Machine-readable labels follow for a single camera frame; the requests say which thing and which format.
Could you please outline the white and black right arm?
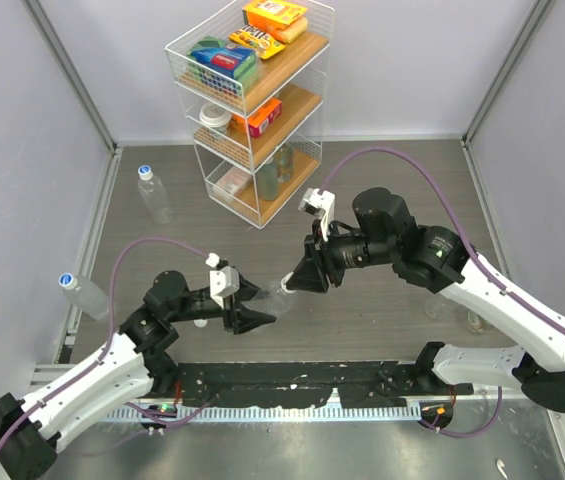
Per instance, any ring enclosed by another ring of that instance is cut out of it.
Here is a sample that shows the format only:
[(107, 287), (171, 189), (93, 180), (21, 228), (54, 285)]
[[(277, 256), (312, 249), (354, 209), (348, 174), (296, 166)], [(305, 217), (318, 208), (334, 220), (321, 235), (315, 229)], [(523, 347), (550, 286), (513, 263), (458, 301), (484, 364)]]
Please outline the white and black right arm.
[(358, 194), (351, 227), (333, 218), (335, 196), (306, 191), (300, 210), (314, 216), (304, 256), (283, 284), (325, 293), (349, 269), (389, 265), (406, 283), (475, 313), (513, 347), (468, 348), (429, 342), (415, 362), (413, 380), (427, 395), (459, 384), (514, 389), (536, 404), (565, 413), (565, 316), (516, 286), (484, 256), (446, 227), (423, 226), (405, 200), (374, 187)]

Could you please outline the blue and white bottle cap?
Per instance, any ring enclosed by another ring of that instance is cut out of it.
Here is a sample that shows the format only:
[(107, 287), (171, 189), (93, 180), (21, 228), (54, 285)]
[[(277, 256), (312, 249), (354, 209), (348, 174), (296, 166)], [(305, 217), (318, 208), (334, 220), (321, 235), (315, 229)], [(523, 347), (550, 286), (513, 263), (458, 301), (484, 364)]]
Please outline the blue and white bottle cap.
[(149, 165), (142, 165), (138, 168), (138, 177), (142, 181), (149, 181), (153, 178), (154, 174)]

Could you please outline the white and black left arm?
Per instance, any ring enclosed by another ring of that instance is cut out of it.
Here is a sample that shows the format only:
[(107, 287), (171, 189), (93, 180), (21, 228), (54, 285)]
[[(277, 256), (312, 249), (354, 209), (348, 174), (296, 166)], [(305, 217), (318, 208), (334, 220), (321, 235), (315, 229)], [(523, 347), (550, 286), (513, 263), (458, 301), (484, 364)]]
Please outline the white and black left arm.
[(22, 398), (0, 397), (0, 466), (6, 475), (38, 479), (105, 414), (147, 394), (168, 396), (178, 376), (167, 353), (179, 337), (175, 323), (219, 318), (239, 335), (275, 322), (247, 306), (263, 293), (231, 266), (210, 271), (208, 286), (198, 290), (178, 271), (159, 274), (142, 305), (89, 357)]

